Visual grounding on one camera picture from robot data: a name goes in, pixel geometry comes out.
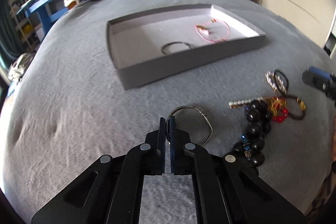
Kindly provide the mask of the silver bangle in tray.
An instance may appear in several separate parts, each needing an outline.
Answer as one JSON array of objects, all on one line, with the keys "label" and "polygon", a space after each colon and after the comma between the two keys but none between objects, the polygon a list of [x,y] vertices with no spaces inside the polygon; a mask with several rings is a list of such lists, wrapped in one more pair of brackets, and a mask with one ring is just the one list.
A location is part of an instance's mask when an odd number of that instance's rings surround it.
[{"label": "silver bangle in tray", "polygon": [[192,50],[192,46],[188,42],[169,42],[161,47],[161,52],[164,55],[171,55],[181,51]]}]

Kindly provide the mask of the round pearl hair clip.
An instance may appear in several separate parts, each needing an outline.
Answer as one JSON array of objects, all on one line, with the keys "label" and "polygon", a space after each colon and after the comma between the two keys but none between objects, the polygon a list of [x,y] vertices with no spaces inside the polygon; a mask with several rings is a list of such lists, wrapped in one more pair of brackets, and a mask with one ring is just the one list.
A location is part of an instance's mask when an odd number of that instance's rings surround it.
[{"label": "round pearl hair clip", "polygon": [[275,94],[286,94],[287,88],[280,76],[275,75],[275,73],[271,71],[268,71],[264,76]]}]

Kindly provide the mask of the silver bangle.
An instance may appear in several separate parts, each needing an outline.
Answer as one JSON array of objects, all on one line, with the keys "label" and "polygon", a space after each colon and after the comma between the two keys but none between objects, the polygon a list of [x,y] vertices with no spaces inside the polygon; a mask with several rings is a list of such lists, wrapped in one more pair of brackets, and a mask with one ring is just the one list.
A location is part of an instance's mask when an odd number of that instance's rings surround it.
[{"label": "silver bangle", "polygon": [[192,50],[192,46],[188,42],[169,42],[161,47],[161,52],[164,55],[171,55],[181,51]]},{"label": "silver bangle", "polygon": [[210,123],[207,114],[200,108],[192,105],[178,106],[170,112],[166,120],[166,138],[171,143],[172,133],[169,131],[169,122],[175,118],[178,126],[183,130],[194,132],[198,144],[205,146],[213,137],[214,129]]}]

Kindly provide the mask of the grey cardboard tray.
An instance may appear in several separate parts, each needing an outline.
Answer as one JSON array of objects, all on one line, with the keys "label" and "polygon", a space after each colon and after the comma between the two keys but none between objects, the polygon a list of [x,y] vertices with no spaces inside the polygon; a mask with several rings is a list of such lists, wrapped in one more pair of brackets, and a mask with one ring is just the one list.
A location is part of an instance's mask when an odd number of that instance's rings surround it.
[{"label": "grey cardboard tray", "polygon": [[125,90],[256,50],[266,34],[213,4],[136,12],[108,21],[106,42]]}]

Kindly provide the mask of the straight pearl hair clip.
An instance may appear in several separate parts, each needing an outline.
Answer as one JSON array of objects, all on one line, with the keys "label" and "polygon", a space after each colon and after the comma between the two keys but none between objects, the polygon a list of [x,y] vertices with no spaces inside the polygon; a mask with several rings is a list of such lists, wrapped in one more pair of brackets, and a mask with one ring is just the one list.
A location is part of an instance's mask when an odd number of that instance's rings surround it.
[{"label": "straight pearl hair clip", "polygon": [[240,106],[245,106],[250,104],[252,101],[266,101],[268,100],[268,97],[255,97],[255,98],[248,98],[243,100],[235,100],[228,102],[228,106],[230,109],[234,109]]}]

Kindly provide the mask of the white shoes on floor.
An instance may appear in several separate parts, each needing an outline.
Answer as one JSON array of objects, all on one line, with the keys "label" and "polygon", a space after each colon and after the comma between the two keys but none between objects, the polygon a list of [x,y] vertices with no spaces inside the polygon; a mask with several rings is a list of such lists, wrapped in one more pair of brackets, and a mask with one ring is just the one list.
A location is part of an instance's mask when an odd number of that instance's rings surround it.
[{"label": "white shoes on floor", "polygon": [[10,81],[20,80],[26,73],[35,53],[23,53],[9,67],[7,77]]}]

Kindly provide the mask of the blue desk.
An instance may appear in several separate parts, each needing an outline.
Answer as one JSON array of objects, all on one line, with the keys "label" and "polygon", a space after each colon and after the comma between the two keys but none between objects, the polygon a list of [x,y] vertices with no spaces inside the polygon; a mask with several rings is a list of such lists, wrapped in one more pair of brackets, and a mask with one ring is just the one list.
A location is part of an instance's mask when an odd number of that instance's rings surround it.
[{"label": "blue desk", "polygon": [[21,5],[16,15],[23,12],[25,16],[30,17],[32,14],[37,13],[39,21],[42,24],[42,29],[46,35],[54,23],[68,11],[66,7],[63,7],[55,13],[48,12],[47,5],[52,1],[54,0],[28,0]]}]

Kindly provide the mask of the grey bed cover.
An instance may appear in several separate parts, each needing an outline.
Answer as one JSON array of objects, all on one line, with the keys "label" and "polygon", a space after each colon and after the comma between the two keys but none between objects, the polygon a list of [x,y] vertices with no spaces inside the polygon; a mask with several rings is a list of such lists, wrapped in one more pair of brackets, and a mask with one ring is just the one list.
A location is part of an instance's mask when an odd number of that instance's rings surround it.
[{"label": "grey bed cover", "polygon": [[[125,91],[106,43],[109,20],[145,9],[214,4],[266,33],[262,48]],[[228,102],[265,96],[279,69],[307,107],[302,121],[275,123],[265,139],[260,177],[307,213],[330,172],[335,108],[302,82],[308,67],[335,61],[285,19],[249,0],[102,0],[78,5],[45,37],[1,119],[1,181],[25,223],[98,157],[127,153],[181,105],[202,109],[214,128],[206,149],[225,155],[245,127]]]}]

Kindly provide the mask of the white shelf rack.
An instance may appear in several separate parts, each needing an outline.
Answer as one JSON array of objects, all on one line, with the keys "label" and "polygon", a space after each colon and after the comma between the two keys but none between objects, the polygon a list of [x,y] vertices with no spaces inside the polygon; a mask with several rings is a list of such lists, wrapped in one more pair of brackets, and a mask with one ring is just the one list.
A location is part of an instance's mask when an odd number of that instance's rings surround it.
[{"label": "white shelf rack", "polygon": [[15,25],[15,30],[21,40],[22,46],[28,52],[33,52],[40,40],[35,32],[31,19],[24,12],[17,14],[23,0],[7,0],[10,8],[10,16]]}]

